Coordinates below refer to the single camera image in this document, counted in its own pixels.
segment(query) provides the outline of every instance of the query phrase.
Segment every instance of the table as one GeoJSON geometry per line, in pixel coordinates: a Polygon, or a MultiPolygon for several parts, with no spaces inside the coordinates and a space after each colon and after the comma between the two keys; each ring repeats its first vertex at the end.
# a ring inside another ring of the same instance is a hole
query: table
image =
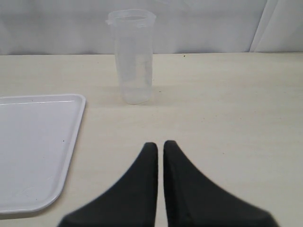
{"type": "Polygon", "coordinates": [[[147,141],[160,152],[156,226],[166,227],[165,140],[282,227],[303,225],[303,53],[155,55],[153,69],[153,99],[127,105],[113,55],[0,56],[0,96],[87,99],[60,198],[35,214],[1,216],[1,227],[56,226],[114,184],[147,141]]]}

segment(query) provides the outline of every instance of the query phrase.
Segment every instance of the wooden table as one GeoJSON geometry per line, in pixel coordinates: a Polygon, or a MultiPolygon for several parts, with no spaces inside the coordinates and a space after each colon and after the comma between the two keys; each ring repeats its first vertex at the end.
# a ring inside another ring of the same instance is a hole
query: wooden table
{"type": "Polygon", "coordinates": [[[0,96],[79,93],[87,106],[60,198],[1,227],[55,227],[102,194],[144,142],[160,151],[156,226],[166,227],[162,148],[176,140],[217,184],[303,226],[303,53],[154,56],[154,97],[127,105],[113,55],[0,56],[0,96]]]}

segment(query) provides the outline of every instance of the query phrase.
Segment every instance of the plastic cup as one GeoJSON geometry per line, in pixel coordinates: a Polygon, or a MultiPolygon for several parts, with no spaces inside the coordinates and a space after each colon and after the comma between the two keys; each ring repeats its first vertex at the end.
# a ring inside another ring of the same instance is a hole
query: plastic cup
{"type": "Polygon", "coordinates": [[[146,10],[109,13],[122,98],[139,104],[152,96],[152,31],[156,16],[146,10]]]}

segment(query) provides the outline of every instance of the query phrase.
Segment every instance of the plastic tray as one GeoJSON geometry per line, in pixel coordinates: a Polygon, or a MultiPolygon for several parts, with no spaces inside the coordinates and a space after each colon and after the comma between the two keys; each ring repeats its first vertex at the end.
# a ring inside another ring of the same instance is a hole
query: plastic tray
{"type": "Polygon", "coordinates": [[[0,98],[0,214],[60,195],[85,107],[81,95],[0,98]]]}

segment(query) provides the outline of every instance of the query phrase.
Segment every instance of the white curtain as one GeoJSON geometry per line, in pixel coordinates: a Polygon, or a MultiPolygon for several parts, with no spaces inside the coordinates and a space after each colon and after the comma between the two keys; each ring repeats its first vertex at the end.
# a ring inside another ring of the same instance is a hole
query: white curtain
{"type": "Polygon", "coordinates": [[[113,53],[129,8],[156,14],[155,53],[303,51],[303,0],[0,0],[0,54],[113,53]]]}

